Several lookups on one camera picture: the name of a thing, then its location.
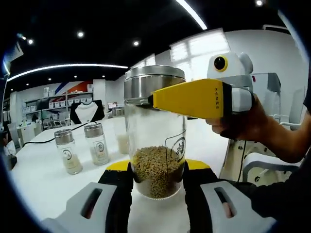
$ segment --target white table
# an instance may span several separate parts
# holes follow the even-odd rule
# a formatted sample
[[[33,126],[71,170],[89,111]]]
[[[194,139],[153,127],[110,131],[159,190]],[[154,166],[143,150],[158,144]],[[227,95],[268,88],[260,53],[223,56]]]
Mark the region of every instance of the white table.
[[[66,173],[57,153],[55,141],[45,144],[28,144],[17,154],[18,163],[11,172],[12,178],[21,197],[39,220],[59,216],[66,208],[66,201],[89,182],[97,182],[108,165],[129,159],[128,155],[118,153],[113,121],[113,118],[100,121],[111,157],[111,162],[106,165],[96,166],[92,163],[83,127],[73,131],[78,156],[83,166],[83,170],[76,175]],[[53,138],[54,131],[59,129],[46,130],[32,141],[49,140]],[[205,121],[188,120],[186,158],[209,164],[217,176],[220,175],[225,161],[228,143],[228,139],[212,132],[211,127]],[[170,199],[158,201],[142,196],[134,188],[132,197],[133,203],[128,223],[129,233],[186,233],[189,230],[190,223],[184,189]]]

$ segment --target person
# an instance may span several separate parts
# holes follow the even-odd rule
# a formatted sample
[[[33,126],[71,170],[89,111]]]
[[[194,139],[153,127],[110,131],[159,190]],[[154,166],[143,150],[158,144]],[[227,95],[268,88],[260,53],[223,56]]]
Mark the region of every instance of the person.
[[[302,226],[308,223],[311,210],[311,70],[304,105],[307,112],[300,128],[289,131],[279,125],[265,111],[255,96],[256,103],[244,115],[228,119],[207,119],[212,130],[226,138],[257,141],[270,149],[278,158],[296,163],[305,158],[300,168],[285,182],[256,187],[251,183],[234,183],[248,196],[252,208],[262,217],[271,216],[280,226]],[[226,214],[231,217],[227,206]]]

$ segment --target stainless steel lid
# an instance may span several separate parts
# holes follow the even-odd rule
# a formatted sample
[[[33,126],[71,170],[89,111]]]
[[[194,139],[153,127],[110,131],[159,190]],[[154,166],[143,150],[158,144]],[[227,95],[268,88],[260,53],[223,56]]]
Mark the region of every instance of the stainless steel lid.
[[[178,68],[163,65],[137,67],[125,73],[125,80],[141,75],[170,75],[185,78],[185,73]]]
[[[86,134],[87,138],[90,137],[98,137],[104,134],[103,127],[101,123],[86,125],[84,126],[84,133]]]
[[[54,132],[54,137],[57,145],[63,145],[74,141],[72,131],[69,129]]]
[[[151,96],[151,93],[164,87],[185,82],[185,73],[170,66],[137,67],[125,74],[124,99],[141,102]]]

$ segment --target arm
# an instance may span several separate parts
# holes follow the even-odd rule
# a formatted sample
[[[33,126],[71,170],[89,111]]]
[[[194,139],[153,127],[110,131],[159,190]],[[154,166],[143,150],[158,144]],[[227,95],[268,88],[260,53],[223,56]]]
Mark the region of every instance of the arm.
[[[272,117],[264,127],[259,142],[269,148],[278,158],[288,163],[299,162],[311,145],[311,115],[306,112],[301,127],[289,131]]]

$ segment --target grain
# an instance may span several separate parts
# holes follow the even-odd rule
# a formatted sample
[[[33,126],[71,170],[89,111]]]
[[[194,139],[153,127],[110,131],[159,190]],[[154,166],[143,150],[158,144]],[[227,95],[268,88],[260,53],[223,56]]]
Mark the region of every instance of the grain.
[[[167,198],[180,188],[183,160],[175,151],[159,147],[137,150],[132,159],[138,191],[150,198]]]

